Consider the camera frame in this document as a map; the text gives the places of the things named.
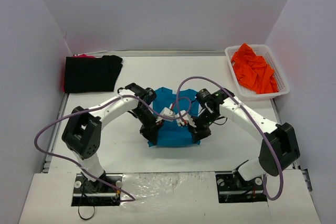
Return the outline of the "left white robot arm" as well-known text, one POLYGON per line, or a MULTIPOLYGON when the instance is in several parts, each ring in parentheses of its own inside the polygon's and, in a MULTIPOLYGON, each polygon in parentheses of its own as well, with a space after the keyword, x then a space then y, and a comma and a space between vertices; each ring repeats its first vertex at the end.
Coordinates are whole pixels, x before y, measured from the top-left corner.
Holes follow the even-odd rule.
POLYGON ((127 85, 114 97, 116 102, 108 101, 95 106, 93 112, 71 117, 61 139, 71 150, 78 163, 91 175, 86 175, 87 186, 93 191, 101 191, 106 185, 105 171, 97 155, 101 131, 114 119, 131 111, 141 122, 140 134, 151 144, 156 145, 159 129, 163 126, 148 106, 156 98, 151 88, 142 88, 135 83, 127 85))

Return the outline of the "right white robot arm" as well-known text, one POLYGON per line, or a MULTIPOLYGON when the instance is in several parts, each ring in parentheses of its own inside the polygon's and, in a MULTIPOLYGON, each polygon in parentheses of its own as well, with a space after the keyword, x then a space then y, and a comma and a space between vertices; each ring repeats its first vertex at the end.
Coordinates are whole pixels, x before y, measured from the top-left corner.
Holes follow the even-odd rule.
POLYGON ((249 133, 260 145, 259 157, 239 165, 233 175, 233 183, 237 188, 244 189, 251 181, 262 175, 276 177, 279 170, 274 157, 264 140, 269 141, 274 150, 281 169, 286 169, 300 157, 295 130, 289 123, 282 125, 258 114, 239 101, 231 98, 233 93, 218 90, 211 94, 202 89, 196 94, 196 101, 204 111, 199 116, 191 117, 188 130, 194 143, 211 135, 210 126, 221 116, 236 123, 249 133))

